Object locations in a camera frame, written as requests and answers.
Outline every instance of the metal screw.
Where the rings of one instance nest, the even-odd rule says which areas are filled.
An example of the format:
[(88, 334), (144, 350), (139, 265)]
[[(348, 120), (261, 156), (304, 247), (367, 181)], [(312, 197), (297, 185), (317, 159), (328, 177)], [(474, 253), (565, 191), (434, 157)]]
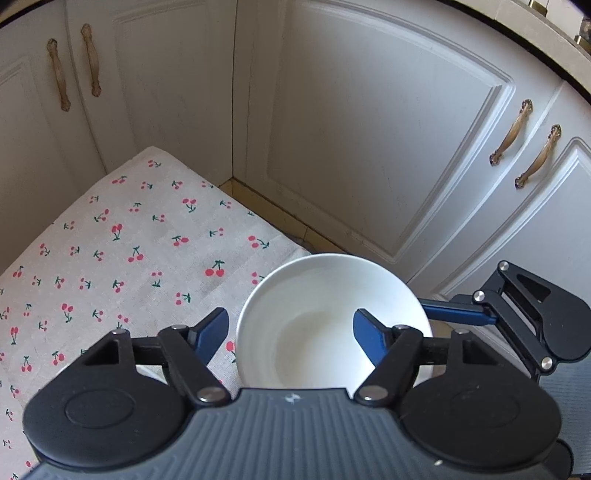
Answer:
[(482, 290), (476, 290), (474, 292), (474, 295), (472, 296), (474, 298), (474, 300), (476, 301), (482, 301), (484, 300), (484, 292)]
[(359, 390), (359, 396), (366, 401), (379, 401), (388, 396), (388, 390), (379, 385), (366, 385)]
[(542, 366), (542, 370), (550, 370), (552, 365), (554, 364), (553, 360), (549, 356), (545, 356), (540, 365)]
[(205, 403), (212, 403), (226, 398), (226, 392), (220, 387), (205, 387), (197, 392), (197, 398)]

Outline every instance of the brass handle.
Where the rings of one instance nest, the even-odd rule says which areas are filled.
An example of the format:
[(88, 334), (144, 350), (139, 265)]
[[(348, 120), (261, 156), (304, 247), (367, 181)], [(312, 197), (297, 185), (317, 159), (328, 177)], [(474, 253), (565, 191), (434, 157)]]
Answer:
[(548, 140), (546, 141), (546, 144), (544, 145), (544, 147), (542, 148), (542, 150), (540, 151), (538, 156), (535, 158), (534, 162), (530, 165), (530, 167), (525, 172), (523, 172), (521, 175), (519, 175), (515, 179), (515, 188), (516, 189), (522, 189), (523, 186), (525, 185), (525, 182), (527, 181), (527, 179), (540, 169), (540, 167), (544, 164), (544, 162), (548, 158), (548, 155), (550, 155), (552, 147), (554, 146), (554, 144), (560, 138), (561, 135), (562, 135), (562, 129), (560, 128), (560, 125), (552, 125), (552, 130), (550, 130), (550, 135), (548, 135)]
[(99, 56), (96, 53), (95, 45), (92, 43), (92, 30), (90, 25), (82, 25), (82, 38), (86, 43), (86, 52), (88, 54), (88, 63), (90, 64), (90, 76), (92, 77), (92, 95), (98, 97), (102, 92), (99, 83)]
[(57, 89), (60, 92), (61, 109), (67, 112), (70, 110), (70, 101), (68, 100), (68, 94), (66, 93), (66, 77), (61, 68), (60, 58), (57, 56), (57, 41), (53, 38), (50, 38), (47, 42), (47, 51), (51, 57), (53, 71), (56, 74)]
[(507, 135), (501, 142), (501, 146), (497, 148), (495, 152), (489, 157), (491, 165), (497, 165), (500, 162), (503, 153), (515, 141), (517, 135), (519, 134), (521, 128), (525, 123), (525, 120), (527, 119), (528, 115), (531, 113), (533, 109), (534, 104), (531, 102), (531, 100), (527, 99), (521, 102), (521, 110), (519, 110), (519, 115), (517, 116), (517, 119), (515, 120), (515, 122), (513, 122), (513, 125), (511, 125), (511, 128), (507, 132)]

